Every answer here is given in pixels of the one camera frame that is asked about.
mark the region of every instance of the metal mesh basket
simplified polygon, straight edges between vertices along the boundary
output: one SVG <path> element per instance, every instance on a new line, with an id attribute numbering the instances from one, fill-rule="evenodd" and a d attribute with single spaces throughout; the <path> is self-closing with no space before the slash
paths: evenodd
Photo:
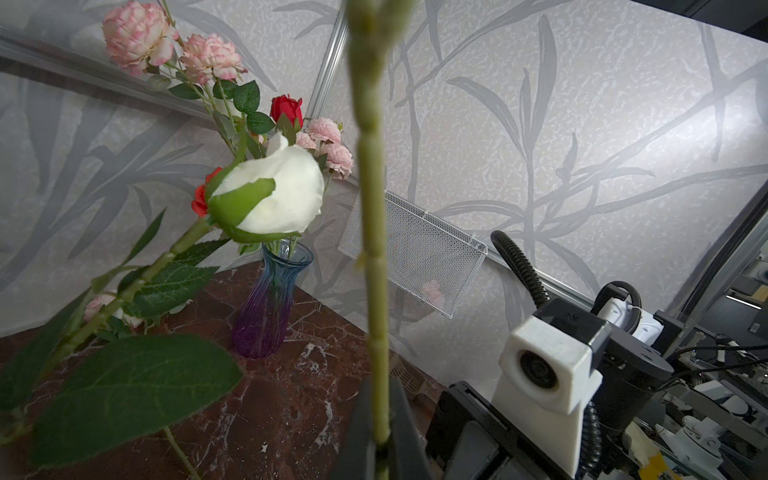
<path id="1" fill-rule="evenodd" d="M 392 192 L 385 192 L 384 198 L 387 277 L 452 318 L 488 254 L 488 246 Z M 358 194 L 339 244 L 339 250 L 355 259 L 362 250 L 360 208 Z"/>

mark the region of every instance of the vase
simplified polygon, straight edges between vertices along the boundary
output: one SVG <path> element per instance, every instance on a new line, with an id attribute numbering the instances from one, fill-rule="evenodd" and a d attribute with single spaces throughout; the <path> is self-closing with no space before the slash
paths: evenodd
<path id="1" fill-rule="evenodd" d="M 309 248 L 288 239 L 261 245 L 264 269 L 237 315 L 232 330 L 235 351 L 248 358 L 272 355 L 288 330 L 296 277 L 314 259 Z"/>

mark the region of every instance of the red flower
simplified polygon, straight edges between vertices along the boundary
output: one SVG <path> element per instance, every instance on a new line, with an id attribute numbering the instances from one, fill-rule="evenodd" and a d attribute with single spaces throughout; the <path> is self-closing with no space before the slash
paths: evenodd
<path id="1" fill-rule="evenodd" d="M 192 200 L 192 210 L 194 210 L 194 213 L 200 215 L 201 217 L 205 217 L 208 214 L 208 204 L 205 203 L 205 186 L 208 184 L 208 182 L 210 182 L 211 178 L 216 177 L 216 174 L 218 174 L 222 170 L 223 169 L 221 167 L 218 167 L 209 175 L 206 175 L 205 183 L 200 185 L 194 191 L 194 200 Z"/>
<path id="2" fill-rule="evenodd" d="M 293 121 L 298 118 L 299 127 L 304 126 L 304 117 L 301 115 L 301 98 L 298 101 L 293 100 L 290 95 L 273 98 L 270 117 L 272 117 L 273 120 L 278 121 L 281 114 L 285 114 L 288 117 L 288 120 L 290 120 L 290 123 L 293 123 Z"/>

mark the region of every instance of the bouquet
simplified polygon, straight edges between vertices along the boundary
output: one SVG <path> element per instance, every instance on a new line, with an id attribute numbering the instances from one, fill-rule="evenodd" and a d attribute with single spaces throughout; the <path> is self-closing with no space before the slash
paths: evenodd
<path id="1" fill-rule="evenodd" d="M 118 66 L 149 74 L 151 90 L 201 102 L 233 158 L 197 188 L 192 208 L 200 218 L 168 251 L 150 265 L 131 263 L 157 234 L 162 212 L 123 262 L 94 278 L 3 366 L 0 445 L 32 434 L 31 463 L 46 468 L 164 430 L 199 478 L 168 426 L 229 392 L 240 369 L 198 336 L 146 333 L 211 280 L 217 268 L 197 264 L 228 241 L 240 243 L 242 253 L 300 236 L 320 212 L 329 179 L 345 178 L 354 163 L 341 125 L 317 118 L 304 129 L 301 99 L 281 95 L 269 114 L 258 111 L 259 87 L 243 80 L 247 70 L 234 45 L 218 35 L 182 40 L 165 2 L 131 0 L 109 12 L 102 28 Z M 220 239 L 200 242 L 214 227 L 223 231 Z M 31 419 L 26 402 L 37 384 L 93 338 L 103 347 Z"/>

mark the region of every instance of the brown marble surface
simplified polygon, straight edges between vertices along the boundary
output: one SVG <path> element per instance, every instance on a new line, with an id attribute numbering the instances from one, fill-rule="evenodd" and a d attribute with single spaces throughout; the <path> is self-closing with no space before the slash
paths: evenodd
<path id="1" fill-rule="evenodd" d="M 230 348 L 231 324 L 260 273 L 250 264 L 216 275 L 159 333 L 195 333 Z M 171 430 L 202 478 L 280 480 L 326 478 L 355 405 L 361 379 L 369 373 L 364 333 L 296 288 L 285 343 L 266 359 L 236 353 L 243 381 L 219 402 Z M 35 334 L 0 339 L 0 362 Z M 67 371 L 97 349 L 92 343 L 35 393 L 32 415 L 45 407 Z M 432 393 L 442 387 L 428 379 Z M 412 402 L 424 434 L 434 405 Z M 165 437 L 150 435 L 72 467 L 35 472 L 26 464 L 28 440 L 0 450 L 0 478 L 187 478 Z"/>

